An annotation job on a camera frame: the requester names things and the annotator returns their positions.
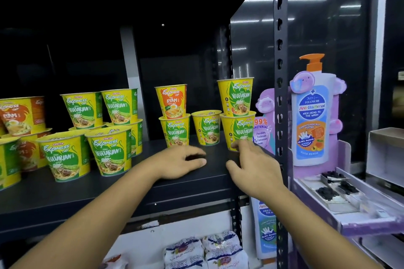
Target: right hand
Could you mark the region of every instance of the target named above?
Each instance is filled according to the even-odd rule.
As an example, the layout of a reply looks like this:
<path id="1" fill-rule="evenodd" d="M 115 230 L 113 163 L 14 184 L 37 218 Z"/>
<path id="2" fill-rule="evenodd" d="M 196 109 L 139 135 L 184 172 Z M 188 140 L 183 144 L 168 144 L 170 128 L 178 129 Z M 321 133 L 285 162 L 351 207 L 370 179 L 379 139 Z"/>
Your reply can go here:
<path id="1" fill-rule="evenodd" d="M 226 167 L 233 182 L 242 191 L 260 201 L 270 202 L 287 190 L 277 160 L 265 154 L 252 141 L 240 139 L 235 146 L 240 151 L 241 168 L 232 160 L 227 161 Z"/>

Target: hand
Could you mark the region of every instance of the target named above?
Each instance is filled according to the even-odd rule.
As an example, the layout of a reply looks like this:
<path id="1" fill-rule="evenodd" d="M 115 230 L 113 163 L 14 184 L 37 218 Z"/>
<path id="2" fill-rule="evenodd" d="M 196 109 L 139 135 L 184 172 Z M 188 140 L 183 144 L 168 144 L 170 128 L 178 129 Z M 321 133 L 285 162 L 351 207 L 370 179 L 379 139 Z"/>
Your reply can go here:
<path id="1" fill-rule="evenodd" d="M 235 146 L 240 151 L 241 168 L 232 160 L 227 161 L 226 167 L 242 191 L 260 201 L 270 202 L 287 189 L 283 185 L 279 163 L 265 154 L 260 146 L 244 139 L 237 140 Z"/>
<path id="2" fill-rule="evenodd" d="M 206 153 L 194 146 L 173 145 L 150 156 L 139 165 L 144 166 L 152 174 L 155 181 L 158 179 L 177 179 L 191 170 L 206 165 L 206 159 L 204 158 L 185 160 L 188 156 L 197 154 L 205 155 Z"/>

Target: perforated steel post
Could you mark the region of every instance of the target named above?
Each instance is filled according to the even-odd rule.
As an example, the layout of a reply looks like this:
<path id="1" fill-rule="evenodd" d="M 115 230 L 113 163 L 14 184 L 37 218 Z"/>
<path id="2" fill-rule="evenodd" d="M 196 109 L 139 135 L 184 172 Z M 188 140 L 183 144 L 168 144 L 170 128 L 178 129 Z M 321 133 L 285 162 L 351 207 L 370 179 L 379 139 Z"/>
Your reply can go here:
<path id="1" fill-rule="evenodd" d="M 274 0 L 275 158 L 288 186 L 288 0 Z M 276 220 L 277 268 L 288 268 L 288 231 Z"/>

